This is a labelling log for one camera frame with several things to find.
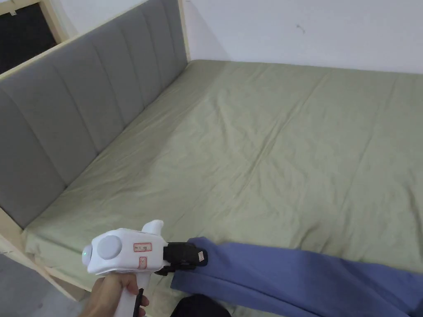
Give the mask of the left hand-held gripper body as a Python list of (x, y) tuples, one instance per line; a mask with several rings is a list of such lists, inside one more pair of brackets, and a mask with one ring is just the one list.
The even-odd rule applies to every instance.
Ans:
[(82, 251), (82, 263), (90, 274), (132, 273), (136, 276), (138, 293), (123, 290), (116, 317), (136, 316), (136, 306), (150, 283), (151, 276), (168, 264), (164, 260), (164, 247), (168, 246), (161, 236), (162, 220), (146, 223), (140, 231), (120, 228), (95, 237)]

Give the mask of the person's left hand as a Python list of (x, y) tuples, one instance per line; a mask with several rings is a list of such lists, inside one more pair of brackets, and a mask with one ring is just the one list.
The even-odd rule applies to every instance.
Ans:
[(138, 295), (139, 288), (135, 274), (112, 273), (99, 278), (80, 317), (114, 316), (123, 290)]

